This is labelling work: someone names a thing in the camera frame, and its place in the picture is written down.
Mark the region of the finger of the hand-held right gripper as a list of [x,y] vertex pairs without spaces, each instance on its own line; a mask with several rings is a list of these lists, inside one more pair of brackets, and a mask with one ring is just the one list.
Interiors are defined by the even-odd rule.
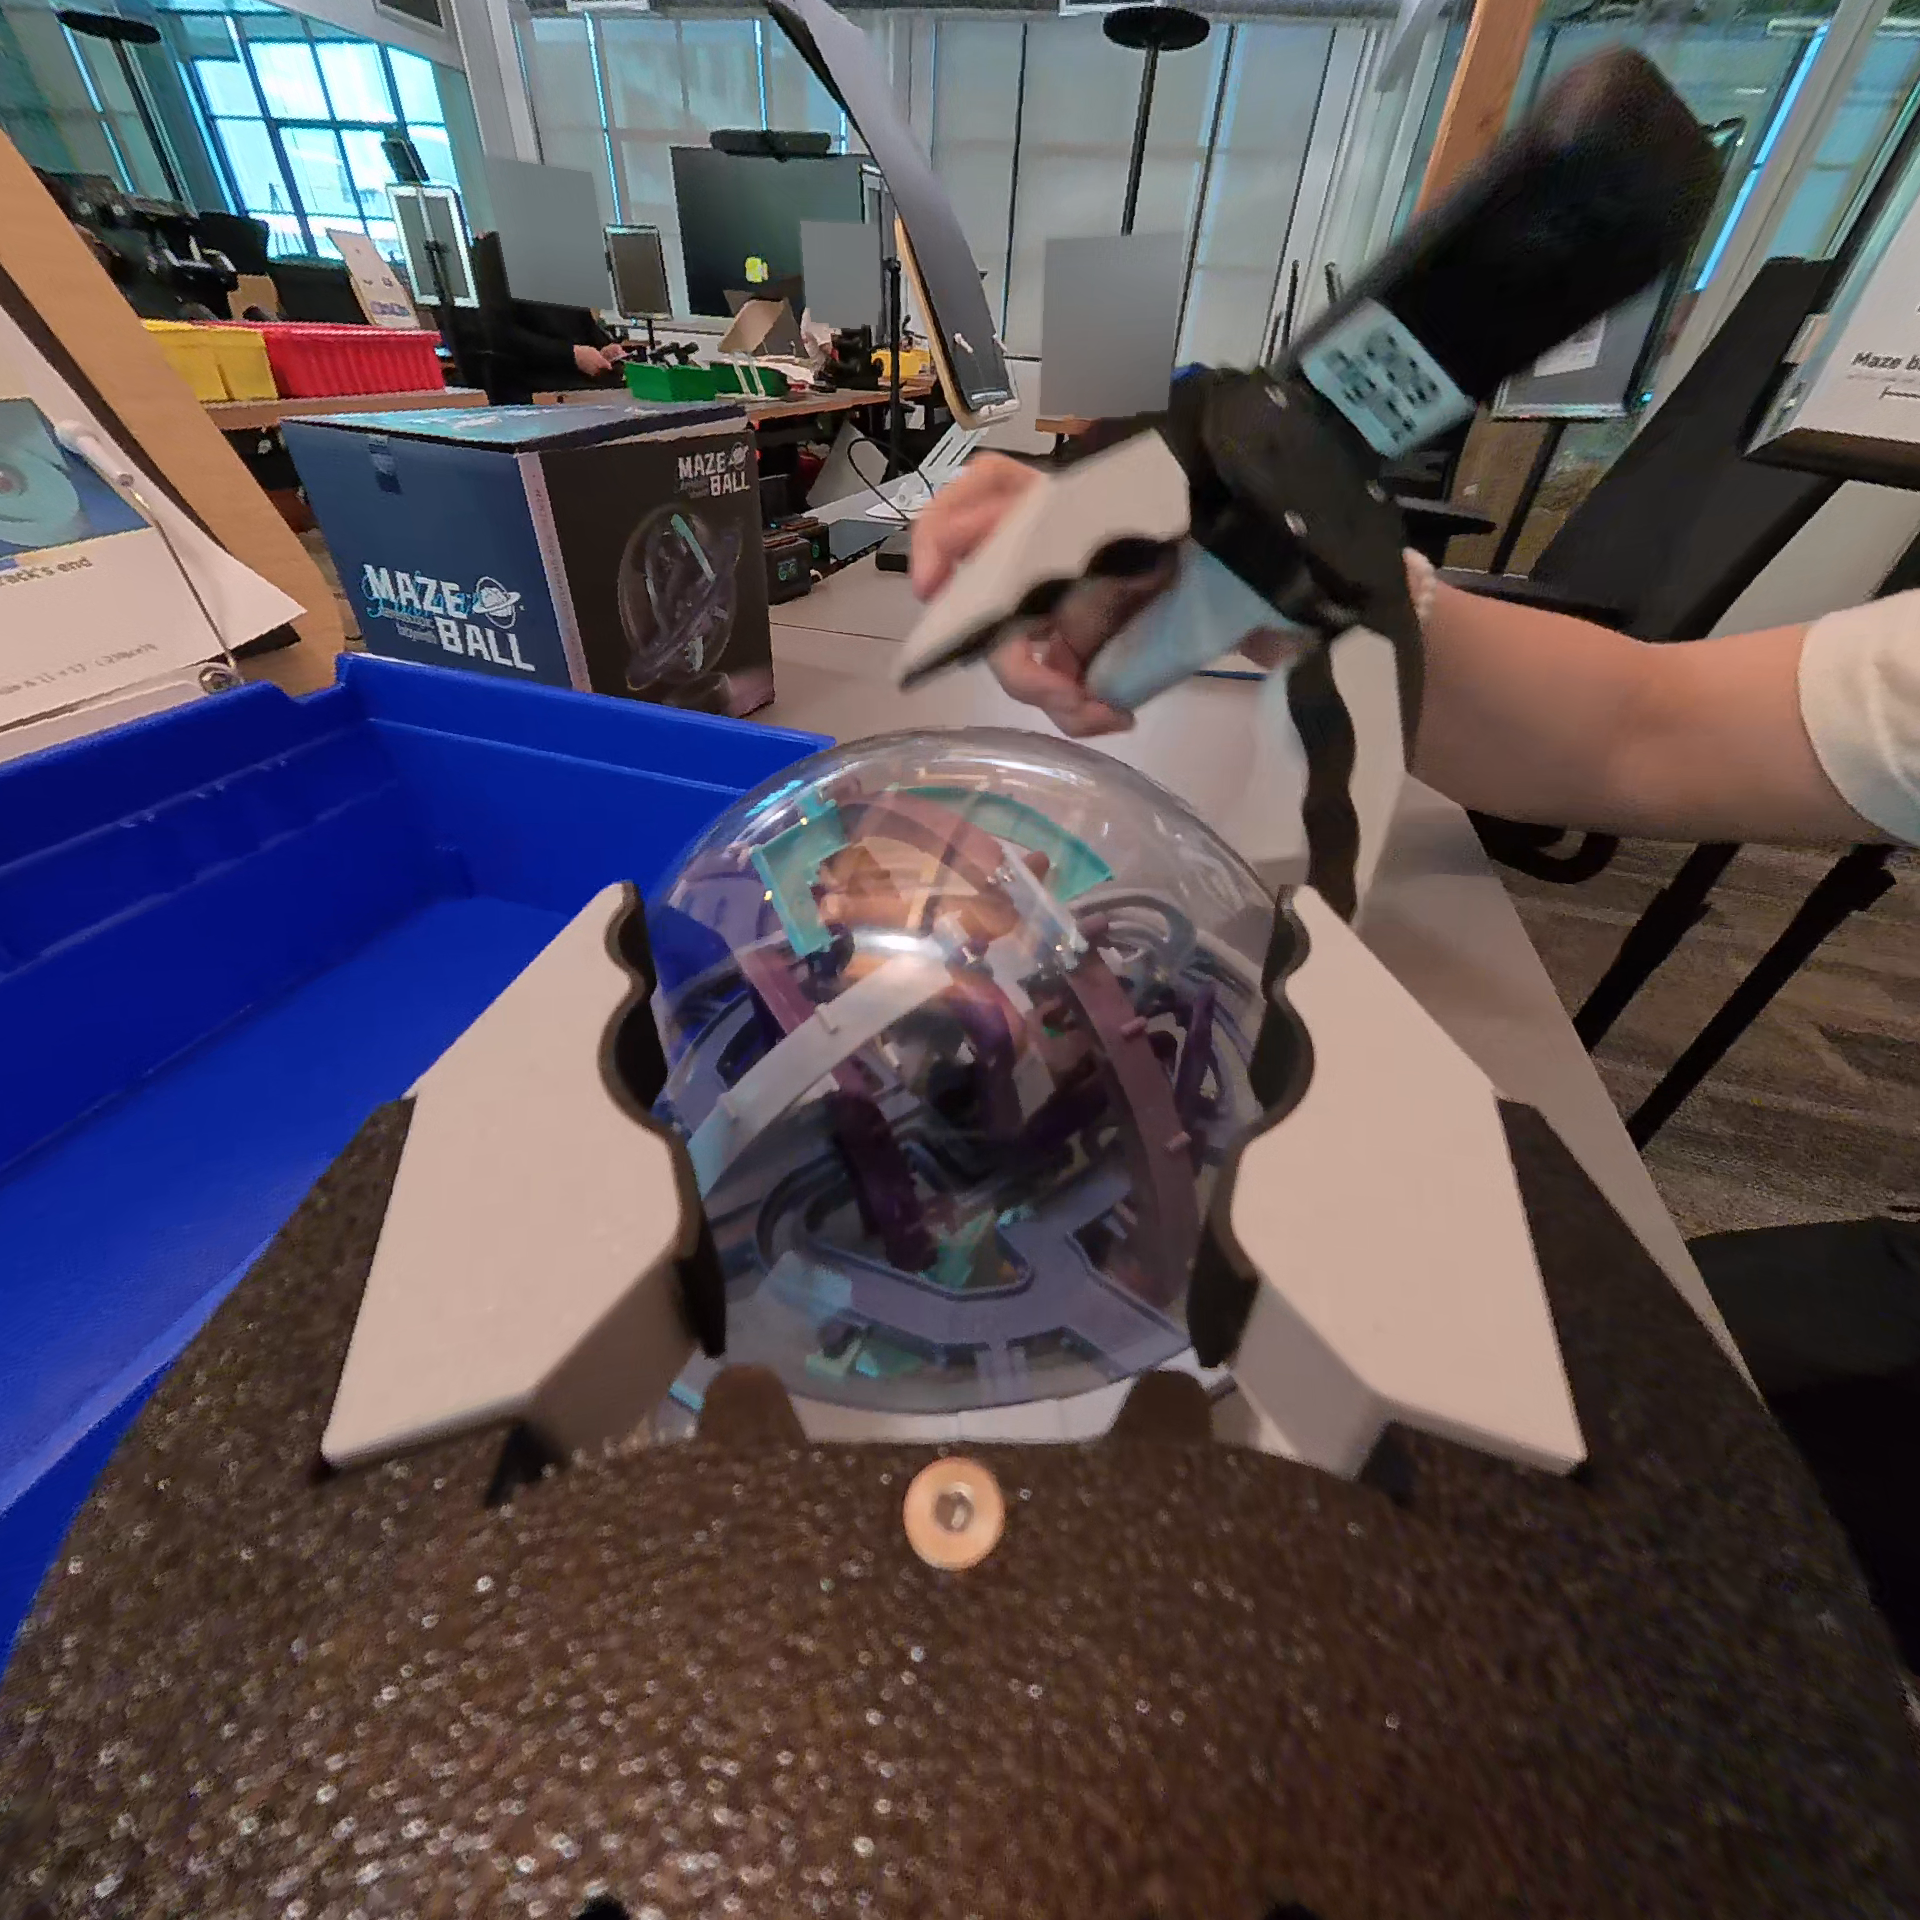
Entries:
[[898,688],[991,655],[1085,587],[1157,583],[1186,531],[1186,467],[1157,428],[1045,472],[924,603],[902,641]]
[[1355,924],[1399,817],[1427,691],[1414,612],[1391,636],[1315,636],[1290,668],[1290,724],[1306,756],[1306,885]]

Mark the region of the clear plastic maze ball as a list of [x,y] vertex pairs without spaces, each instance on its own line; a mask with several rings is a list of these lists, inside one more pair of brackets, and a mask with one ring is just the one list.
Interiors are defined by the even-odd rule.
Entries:
[[1194,1359],[1274,915],[1080,742],[869,736],[739,798],[644,900],[726,1362],[947,1417]]

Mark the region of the black computer monitor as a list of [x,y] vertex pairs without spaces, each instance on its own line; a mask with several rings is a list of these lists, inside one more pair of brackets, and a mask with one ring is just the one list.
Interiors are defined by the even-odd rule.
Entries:
[[690,319],[729,319],[733,297],[785,297],[818,323],[882,323],[862,156],[674,147],[670,176]]

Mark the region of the person's right forearm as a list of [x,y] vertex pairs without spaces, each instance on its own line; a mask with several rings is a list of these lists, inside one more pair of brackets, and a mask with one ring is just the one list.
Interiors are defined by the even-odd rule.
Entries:
[[1648,643],[1440,583],[1413,775],[1491,817],[1670,844],[1917,847],[1917,591]]

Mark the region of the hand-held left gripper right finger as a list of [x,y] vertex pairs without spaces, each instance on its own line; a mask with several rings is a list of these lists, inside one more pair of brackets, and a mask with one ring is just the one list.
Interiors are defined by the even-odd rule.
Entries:
[[1196,1359],[1349,1482],[1396,1426],[1579,1474],[1501,1097],[1312,886],[1277,903],[1251,1084],[1191,1269]]

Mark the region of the person's right hand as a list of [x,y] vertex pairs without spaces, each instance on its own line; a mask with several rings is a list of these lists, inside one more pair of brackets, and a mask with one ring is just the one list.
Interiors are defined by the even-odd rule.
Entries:
[[[916,521],[908,551],[916,602],[935,597],[1041,479],[1036,467],[1025,467],[1013,456],[973,453]],[[1101,577],[1072,589],[1052,615],[1016,630],[994,652],[991,669],[1000,688],[1012,698],[1041,707],[1059,733],[1130,733],[1133,710],[1094,698],[1085,672],[1097,652],[1160,591],[1165,576]]]

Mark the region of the instruction sheet on board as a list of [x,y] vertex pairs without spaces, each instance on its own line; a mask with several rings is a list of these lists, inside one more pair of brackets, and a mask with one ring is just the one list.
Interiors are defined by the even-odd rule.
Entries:
[[79,399],[79,418],[131,456],[144,492],[160,492],[235,564],[299,603],[248,636],[241,672],[291,695],[330,688],[348,648],[335,589],[11,140],[3,140],[3,310]]

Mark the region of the green plastic bin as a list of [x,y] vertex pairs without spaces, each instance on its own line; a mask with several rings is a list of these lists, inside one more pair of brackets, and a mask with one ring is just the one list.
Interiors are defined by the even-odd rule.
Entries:
[[763,404],[791,395],[785,372],[761,362],[664,363],[625,359],[620,378],[641,402],[742,402]]

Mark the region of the yellow plastic bin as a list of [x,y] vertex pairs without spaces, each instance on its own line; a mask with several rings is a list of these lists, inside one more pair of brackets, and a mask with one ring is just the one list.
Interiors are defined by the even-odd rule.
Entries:
[[203,404],[280,399],[264,326],[157,319],[141,326]]

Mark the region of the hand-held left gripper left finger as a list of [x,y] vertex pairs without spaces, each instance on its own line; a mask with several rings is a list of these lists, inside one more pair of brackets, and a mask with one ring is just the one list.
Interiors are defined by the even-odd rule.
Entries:
[[408,1095],[327,1416],[330,1471],[517,1430],[543,1458],[657,1449],[723,1357],[726,1269],[667,1059],[644,900],[599,895]]

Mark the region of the black floor lamp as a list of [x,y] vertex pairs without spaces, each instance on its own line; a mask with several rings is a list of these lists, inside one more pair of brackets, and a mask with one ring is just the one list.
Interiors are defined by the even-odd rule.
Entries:
[[1137,60],[1120,235],[1133,262],[1152,265],[1147,311],[1168,306],[1170,346],[1179,345],[1186,301],[1186,216],[1201,163],[1201,92],[1214,79],[1214,27],[1194,4],[1130,4],[1103,17],[1103,41]]

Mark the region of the dark maze ball packaging box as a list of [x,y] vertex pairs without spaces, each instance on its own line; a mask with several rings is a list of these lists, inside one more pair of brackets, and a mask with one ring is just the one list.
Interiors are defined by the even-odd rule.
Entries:
[[742,408],[385,410],[280,436],[368,652],[729,719],[773,703]]

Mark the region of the blue plastic bin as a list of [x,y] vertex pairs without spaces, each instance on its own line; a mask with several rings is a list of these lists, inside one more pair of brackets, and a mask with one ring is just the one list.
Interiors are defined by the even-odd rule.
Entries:
[[3,1653],[153,1380],[607,885],[830,736],[345,655],[3,768]]

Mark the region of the red plastic bin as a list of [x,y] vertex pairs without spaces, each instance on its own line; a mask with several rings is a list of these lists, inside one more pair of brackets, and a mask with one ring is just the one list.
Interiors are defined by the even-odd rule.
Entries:
[[280,399],[351,399],[446,391],[440,335],[372,323],[260,323]]

